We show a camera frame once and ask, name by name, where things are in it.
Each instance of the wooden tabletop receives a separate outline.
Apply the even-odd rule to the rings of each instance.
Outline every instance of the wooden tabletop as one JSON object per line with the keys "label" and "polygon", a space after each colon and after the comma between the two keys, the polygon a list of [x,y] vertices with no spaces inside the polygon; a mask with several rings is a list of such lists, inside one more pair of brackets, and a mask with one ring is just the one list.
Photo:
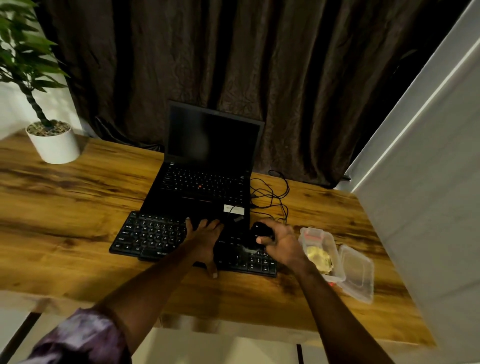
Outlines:
{"label": "wooden tabletop", "polygon": [[[93,303],[150,265],[109,254],[108,248],[128,213],[142,205],[163,154],[98,139],[82,141],[82,155],[64,165],[43,162],[23,132],[0,141],[4,304],[13,294]],[[278,194],[285,189],[279,178],[253,177],[261,177]],[[324,229],[337,245],[347,244],[374,261],[372,304],[334,287],[355,317],[377,340],[434,345],[357,198],[310,184],[289,184],[284,203],[297,234],[301,227]],[[268,212],[280,216],[279,209]],[[261,217],[252,213],[252,221]],[[194,267],[165,313],[316,331],[299,285],[286,268],[276,279],[224,271],[210,279]]]}

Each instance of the yellow food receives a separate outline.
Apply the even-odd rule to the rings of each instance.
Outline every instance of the yellow food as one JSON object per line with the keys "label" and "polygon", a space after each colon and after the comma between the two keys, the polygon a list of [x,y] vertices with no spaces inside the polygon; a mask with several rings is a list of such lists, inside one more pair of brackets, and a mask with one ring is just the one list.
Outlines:
{"label": "yellow food", "polygon": [[315,264],[320,273],[328,274],[332,271],[332,259],[330,258],[330,255],[328,255],[328,253],[322,248],[319,248],[318,246],[308,246],[307,257]]}

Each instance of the potted plant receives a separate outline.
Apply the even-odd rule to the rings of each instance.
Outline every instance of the potted plant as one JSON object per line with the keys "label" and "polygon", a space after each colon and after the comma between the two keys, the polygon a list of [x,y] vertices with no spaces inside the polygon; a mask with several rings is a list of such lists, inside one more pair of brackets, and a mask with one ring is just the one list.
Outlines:
{"label": "potted plant", "polygon": [[17,84],[35,111],[38,121],[27,126],[26,132],[40,157],[47,163],[68,163],[80,155],[72,127],[47,119],[32,94],[34,90],[66,87],[51,74],[67,76],[50,49],[55,43],[40,36],[32,26],[37,23],[35,6],[31,0],[0,4],[0,82]]}

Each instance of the transparent food container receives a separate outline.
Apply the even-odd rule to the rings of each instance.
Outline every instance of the transparent food container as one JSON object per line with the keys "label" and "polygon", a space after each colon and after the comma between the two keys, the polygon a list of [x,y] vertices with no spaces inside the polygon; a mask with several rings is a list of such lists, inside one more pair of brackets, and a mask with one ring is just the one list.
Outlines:
{"label": "transparent food container", "polygon": [[305,254],[309,246],[318,246],[328,253],[332,259],[333,269],[328,274],[322,274],[327,282],[339,283],[345,280],[345,272],[332,234],[321,229],[301,228],[299,242]]}
{"label": "transparent food container", "polygon": [[346,278],[338,286],[353,298],[372,303],[373,261],[347,245],[342,245],[339,251]]}

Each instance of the purple tie-dye sleeve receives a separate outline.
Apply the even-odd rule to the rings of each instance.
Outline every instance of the purple tie-dye sleeve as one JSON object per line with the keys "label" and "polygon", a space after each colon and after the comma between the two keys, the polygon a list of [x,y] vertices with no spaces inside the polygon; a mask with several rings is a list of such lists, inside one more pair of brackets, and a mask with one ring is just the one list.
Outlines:
{"label": "purple tie-dye sleeve", "polygon": [[77,310],[42,338],[22,364],[131,363],[123,333],[94,310]]}

